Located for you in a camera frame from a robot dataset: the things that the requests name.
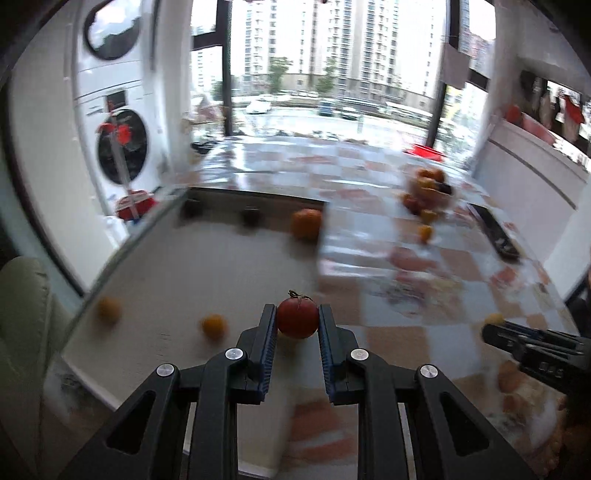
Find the red tomato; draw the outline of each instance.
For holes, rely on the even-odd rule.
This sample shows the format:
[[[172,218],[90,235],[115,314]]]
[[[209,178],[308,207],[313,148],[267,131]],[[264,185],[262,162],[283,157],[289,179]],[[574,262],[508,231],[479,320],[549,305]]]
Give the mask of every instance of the red tomato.
[[[277,308],[277,328],[288,337],[302,339],[313,335],[318,329],[318,307],[310,297],[290,290],[290,298]]]

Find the dryer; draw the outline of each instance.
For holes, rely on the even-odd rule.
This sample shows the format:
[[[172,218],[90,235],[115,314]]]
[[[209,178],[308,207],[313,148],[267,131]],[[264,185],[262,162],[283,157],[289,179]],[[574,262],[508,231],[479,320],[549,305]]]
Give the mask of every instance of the dryer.
[[[121,184],[109,138],[99,126],[109,120],[107,105],[119,125],[125,124],[131,140],[123,145],[125,162],[134,190],[153,192],[160,184],[160,149],[155,148],[153,111],[144,95],[141,82],[131,82],[81,97],[77,101],[78,118],[83,119],[81,136],[85,145],[88,168],[102,200],[106,215],[115,211],[115,203],[126,195]]]
[[[79,0],[74,98],[150,73],[154,0]]]

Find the white car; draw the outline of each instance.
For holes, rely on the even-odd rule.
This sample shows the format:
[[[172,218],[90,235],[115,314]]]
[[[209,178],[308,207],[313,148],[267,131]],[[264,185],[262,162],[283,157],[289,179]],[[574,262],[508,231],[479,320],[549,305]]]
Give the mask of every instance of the white car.
[[[359,119],[359,114],[357,113],[357,110],[355,110],[352,106],[343,107],[343,110],[341,111],[340,116],[342,118],[345,118],[348,120],[358,120]]]
[[[271,110],[271,102],[264,100],[253,100],[246,107],[246,113],[268,113]]]
[[[273,97],[273,95],[270,95],[269,93],[263,93],[262,95],[259,95],[257,97],[257,100],[262,100],[263,102],[274,102],[275,97]]]

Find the small orange fruit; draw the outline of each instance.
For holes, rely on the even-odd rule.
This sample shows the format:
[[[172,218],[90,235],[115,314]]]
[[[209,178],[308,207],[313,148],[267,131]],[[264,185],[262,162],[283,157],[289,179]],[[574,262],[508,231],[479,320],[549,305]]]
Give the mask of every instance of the small orange fruit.
[[[421,243],[428,243],[433,236],[433,227],[431,225],[421,225],[418,228],[418,235],[421,239]]]
[[[113,297],[103,297],[96,305],[97,315],[106,323],[116,323],[121,318],[121,302]]]
[[[490,323],[493,325],[503,325],[503,323],[505,323],[505,318],[502,313],[491,313],[484,319],[484,323],[487,325]]]
[[[433,179],[429,179],[427,177],[420,177],[418,180],[418,186],[423,189],[435,189],[437,183]]]
[[[421,210],[421,220],[425,225],[433,223],[437,219],[437,214],[432,210]]]
[[[291,216],[291,233],[300,240],[316,240],[322,227],[322,212],[305,208]]]
[[[431,173],[432,173],[431,178],[433,180],[438,181],[439,183],[445,182],[445,172],[442,169],[436,168]]]
[[[212,342],[219,342],[226,336],[228,324],[224,317],[215,313],[201,320],[201,330]]]
[[[431,171],[428,168],[419,168],[417,170],[417,178],[421,177],[431,178]]]

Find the parked car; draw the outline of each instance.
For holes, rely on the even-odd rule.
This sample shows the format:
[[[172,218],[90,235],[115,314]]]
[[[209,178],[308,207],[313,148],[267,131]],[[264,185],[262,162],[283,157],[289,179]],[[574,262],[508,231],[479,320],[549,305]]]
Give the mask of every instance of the parked car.
[[[262,95],[258,96],[257,100],[263,100],[264,102],[274,102],[275,97],[269,93],[263,93]]]
[[[318,102],[318,115],[333,116],[335,112],[335,103],[332,100],[321,100]]]
[[[343,109],[340,113],[340,116],[342,118],[347,119],[347,120],[358,120],[359,119],[359,113],[352,106],[343,107]]]
[[[247,107],[246,113],[268,113],[271,110],[271,102],[253,100]]]

